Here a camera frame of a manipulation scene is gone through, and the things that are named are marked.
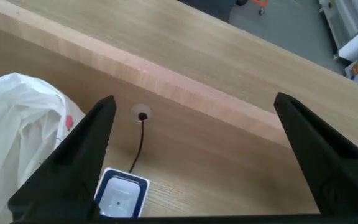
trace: black cable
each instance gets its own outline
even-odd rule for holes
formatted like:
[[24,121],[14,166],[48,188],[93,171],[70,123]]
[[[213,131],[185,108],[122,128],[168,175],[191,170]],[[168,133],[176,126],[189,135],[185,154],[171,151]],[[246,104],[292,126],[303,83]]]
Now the black cable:
[[132,171],[134,170],[135,164],[137,162],[137,159],[140,156],[140,152],[142,151],[142,146],[143,146],[143,135],[144,135],[144,121],[147,119],[147,114],[145,113],[140,113],[139,114],[139,120],[142,122],[142,134],[140,135],[140,144],[139,144],[139,150],[137,151],[137,155],[136,158],[134,160],[134,163],[132,164],[131,169],[129,169],[129,173],[132,173]]

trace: orange object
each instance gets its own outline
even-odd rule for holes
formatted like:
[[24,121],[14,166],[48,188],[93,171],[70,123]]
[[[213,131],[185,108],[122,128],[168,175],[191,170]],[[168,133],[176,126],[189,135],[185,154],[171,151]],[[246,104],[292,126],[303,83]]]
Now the orange object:
[[262,8],[266,8],[267,6],[267,3],[269,3],[269,0],[264,0],[264,1],[261,1],[261,0],[252,0],[253,2],[257,3],[257,4],[260,4],[262,6]]

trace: wooden panel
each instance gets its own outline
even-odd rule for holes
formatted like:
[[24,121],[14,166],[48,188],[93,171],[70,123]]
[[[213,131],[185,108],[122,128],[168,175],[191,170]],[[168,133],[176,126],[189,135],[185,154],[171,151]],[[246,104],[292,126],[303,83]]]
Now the wooden panel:
[[85,111],[108,94],[116,97],[104,166],[130,168],[140,136],[131,106],[151,106],[134,169],[151,180],[145,216],[318,212],[285,146],[0,30],[0,76],[11,72],[50,82]]
[[0,29],[289,147],[274,114],[5,1],[0,1]]
[[288,93],[358,145],[358,84],[178,1],[9,1],[272,113]]

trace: white plastic bag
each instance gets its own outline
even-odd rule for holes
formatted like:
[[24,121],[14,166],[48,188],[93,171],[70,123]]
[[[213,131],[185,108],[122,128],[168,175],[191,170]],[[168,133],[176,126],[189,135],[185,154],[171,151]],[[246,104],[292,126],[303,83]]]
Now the white plastic bag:
[[0,77],[0,223],[13,193],[68,135],[84,113],[38,78]]

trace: gray floor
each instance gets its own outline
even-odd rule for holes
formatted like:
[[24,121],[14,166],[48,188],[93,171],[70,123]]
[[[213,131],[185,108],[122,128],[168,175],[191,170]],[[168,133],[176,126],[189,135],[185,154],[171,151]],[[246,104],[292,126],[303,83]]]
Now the gray floor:
[[344,66],[333,60],[328,30],[317,0],[270,0],[263,16],[251,0],[234,6],[229,23],[287,49],[338,74]]

